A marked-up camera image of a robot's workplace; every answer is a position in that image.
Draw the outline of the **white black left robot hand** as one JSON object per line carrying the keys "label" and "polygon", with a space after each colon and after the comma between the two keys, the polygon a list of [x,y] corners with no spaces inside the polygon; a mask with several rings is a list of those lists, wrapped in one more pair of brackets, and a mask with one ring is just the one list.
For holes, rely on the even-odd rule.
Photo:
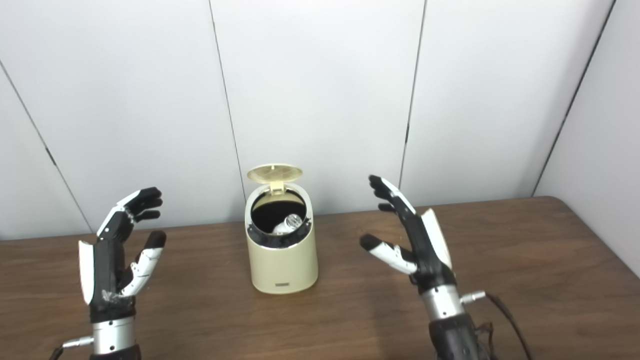
{"label": "white black left robot hand", "polygon": [[165,231],[150,233],[135,259],[126,264],[125,243],[137,223],[160,218],[163,203],[157,187],[122,198],[96,231],[96,240],[78,242],[78,268],[84,302],[92,324],[134,317],[136,296],[150,280],[166,246]]}

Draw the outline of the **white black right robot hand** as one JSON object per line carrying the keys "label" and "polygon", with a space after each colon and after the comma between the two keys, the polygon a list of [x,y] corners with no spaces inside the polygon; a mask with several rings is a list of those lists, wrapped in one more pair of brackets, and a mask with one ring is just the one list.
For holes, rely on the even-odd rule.
{"label": "white black right robot hand", "polygon": [[446,241],[441,234],[429,234],[428,224],[434,223],[434,212],[427,210],[420,215],[400,189],[385,178],[371,174],[368,180],[374,195],[384,200],[378,205],[379,210],[397,215],[411,248],[408,250],[375,235],[364,234],[359,238],[362,249],[391,268],[409,275],[419,294],[439,286],[457,285]]}

